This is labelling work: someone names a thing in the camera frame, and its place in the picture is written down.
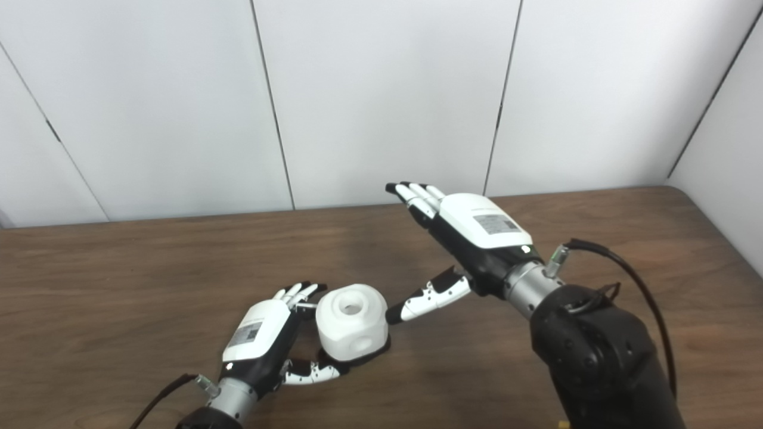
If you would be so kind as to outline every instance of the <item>barcode label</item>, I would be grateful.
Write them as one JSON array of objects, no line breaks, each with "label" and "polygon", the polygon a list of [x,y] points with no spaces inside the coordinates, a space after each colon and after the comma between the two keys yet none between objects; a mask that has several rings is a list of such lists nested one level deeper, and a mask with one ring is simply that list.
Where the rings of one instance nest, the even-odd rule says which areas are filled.
[{"label": "barcode label", "polygon": [[483,214],[475,216],[475,221],[477,221],[489,235],[521,231],[521,229],[504,214]]},{"label": "barcode label", "polygon": [[259,327],[261,326],[262,322],[258,321],[236,329],[236,332],[233,333],[233,338],[230,339],[227,347],[233,347],[239,344],[253,342],[257,337],[257,332],[259,332]]}]

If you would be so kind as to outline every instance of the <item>robotic hand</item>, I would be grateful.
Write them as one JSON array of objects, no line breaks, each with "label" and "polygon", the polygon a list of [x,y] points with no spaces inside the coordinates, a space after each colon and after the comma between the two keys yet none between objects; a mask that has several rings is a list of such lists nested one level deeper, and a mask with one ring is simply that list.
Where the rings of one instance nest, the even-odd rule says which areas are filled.
[{"label": "robotic hand", "polygon": [[[466,274],[453,268],[441,273],[427,287],[387,311],[390,324],[407,321],[441,308],[468,294],[508,299],[529,317],[543,297],[563,282],[546,277],[532,237],[506,212],[482,195],[445,195],[432,185],[389,183],[414,220],[427,229]],[[533,288],[507,288],[524,279]]]},{"label": "robotic hand", "polygon": [[633,269],[605,247],[579,240],[561,245],[548,265],[531,236],[481,195],[445,195],[431,185],[390,183],[414,220],[427,229],[466,271],[453,268],[432,279],[405,302],[390,307],[390,324],[408,321],[467,295],[509,301],[530,321],[533,350],[549,367],[574,429],[685,429],[674,389],[662,372],[646,326],[616,307],[609,289],[566,285],[558,276],[569,250],[588,250],[620,264],[655,312],[672,355],[662,316]]},{"label": "robotic hand", "polygon": [[302,282],[252,306],[223,352],[219,384],[199,376],[209,395],[206,406],[183,418],[177,429],[241,429],[252,407],[281,385],[305,385],[335,379],[348,369],[330,360],[293,360],[288,353],[303,320],[315,316],[306,301],[326,285]]}]

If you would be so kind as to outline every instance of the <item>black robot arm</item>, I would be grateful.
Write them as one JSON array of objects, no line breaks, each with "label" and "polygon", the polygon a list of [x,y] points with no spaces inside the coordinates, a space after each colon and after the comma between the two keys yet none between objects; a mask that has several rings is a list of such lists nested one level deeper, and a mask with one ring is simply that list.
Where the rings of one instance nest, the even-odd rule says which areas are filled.
[{"label": "black robot arm", "polygon": [[601,292],[556,289],[530,332],[574,429],[686,428],[646,326]]}]

